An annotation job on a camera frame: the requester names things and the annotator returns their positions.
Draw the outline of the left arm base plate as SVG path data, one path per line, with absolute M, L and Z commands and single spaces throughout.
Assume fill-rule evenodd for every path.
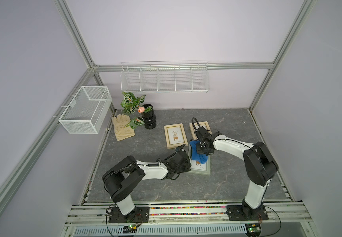
M 108 210 L 108 223 L 148 223 L 150 208 L 147 206 L 135 207 L 127 215 L 123 215 L 118 207 L 111 207 Z

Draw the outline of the blue microfiber cloth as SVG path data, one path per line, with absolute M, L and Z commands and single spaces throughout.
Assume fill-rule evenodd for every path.
M 197 161 L 200 164 L 205 164 L 208 161 L 208 156 L 205 154 L 198 154 L 197 145 L 199 143 L 200 142 L 198 140 L 190 140 L 190 143 L 189 143 L 190 152 L 191 152 L 190 158 L 192 161 Z

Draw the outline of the glossy black vase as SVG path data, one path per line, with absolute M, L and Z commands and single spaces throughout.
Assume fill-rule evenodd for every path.
M 141 113 L 141 117 L 144 120 L 144 126 L 146 129 L 154 129 L 156 127 L 156 115 L 154 113 L 154 108 L 151 104 L 143 105 L 144 112 Z

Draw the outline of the green picture frame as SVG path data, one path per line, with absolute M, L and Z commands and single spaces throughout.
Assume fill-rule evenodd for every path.
M 208 160 L 205 164 L 201 164 L 198 161 L 192 160 L 192 148 L 191 146 L 189 146 L 189 150 L 188 150 L 188 155 L 189 155 L 189 160 L 191 163 L 191 170 L 189 171 L 189 173 L 192 174 L 199 174 L 199 175 L 210 175 L 210 162 L 211 162 L 211 158 L 210 156 L 208 156 Z

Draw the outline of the gold frame with deer print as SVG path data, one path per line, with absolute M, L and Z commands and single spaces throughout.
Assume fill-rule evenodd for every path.
M 167 149 L 173 149 L 181 145 L 188 145 L 184 126 L 182 123 L 164 126 Z

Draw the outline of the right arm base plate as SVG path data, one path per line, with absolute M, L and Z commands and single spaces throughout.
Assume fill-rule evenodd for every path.
M 264 205 L 260 205 L 256 209 L 245 205 L 228 205 L 226 214 L 230 221 L 266 221 L 269 220 Z

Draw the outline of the gold frame with plant print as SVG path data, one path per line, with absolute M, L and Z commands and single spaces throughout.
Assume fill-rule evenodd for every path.
M 207 121 L 203 121 L 203 122 L 199 122 L 199 125 L 195 122 L 194 124 L 190 123 L 189 127 L 191 130 L 191 134 L 192 134 L 192 139 L 193 140 L 198 140 L 196 134 L 194 133 L 195 129 L 198 129 L 200 127 L 204 127 L 208 133 L 212 134 L 211 130 L 210 130 L 210 126 L 209 123 Z

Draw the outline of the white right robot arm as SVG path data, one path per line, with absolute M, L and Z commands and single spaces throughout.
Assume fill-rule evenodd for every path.
M 204 127 L 194 128 L 194 134 L 199 140 L 196 145 L 199 155 L 212 155 L 217 150 L 244 161 L 250 183 L 242 202 L 242 215 L 247 219 L 261 215 L 264 212 L 264 194 L 279 170 L 268 147 L 262 142 L 240 142 L 220 132 L 211 134 Z

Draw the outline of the cream work glove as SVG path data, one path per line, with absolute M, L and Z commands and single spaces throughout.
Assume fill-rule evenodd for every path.
M 114 134 L 117 141 L 122 141 L 135 136 L 134 130 L 128 125 L 131 119 L 128 115 L 117 115 L 112 117 Z

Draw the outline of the green artificial plant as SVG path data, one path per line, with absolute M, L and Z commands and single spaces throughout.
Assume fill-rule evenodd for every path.
M 125 115 L 131 115 L 135 112 L 139 114 L 144 114 L 149 117 L 153 113 L 154 108 L 152 105 L 145 105 L 146 95 L 136 97 L 132 92 L 122 92 L 123 100 L 121 102 L 121 107 L 123 108 L 123 113 Z M 130 127 L 132 129 L 138 126 L 145 125 L 145 120 L 143 117 L 135 117 L 131 119 L 125 127 Z

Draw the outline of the aluminium rail base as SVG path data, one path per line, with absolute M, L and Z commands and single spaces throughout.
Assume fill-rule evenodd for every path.
M 267 202 L 263 217 L 239 220 L 229 209 L 236 200 L 138 202 L 143 213 L 120 223 L 109 203 L 72 207 L 62 237 L 318 237 L 319 231 L 302 202 Z

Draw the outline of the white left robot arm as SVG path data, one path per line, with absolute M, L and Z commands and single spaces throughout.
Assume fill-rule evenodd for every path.
M 103 177 L 104 189 L 109 193 L 112 201 L 117 205 L 121 214 L 127 217 L 135 213 L 135 204 L 131 193 L 144 180 L 176 180 L 180 174 L 191 170 L 189 156 L 184 145 L 156 162 L 141 162 L 134 156 L 127 156 L 107 171 Z

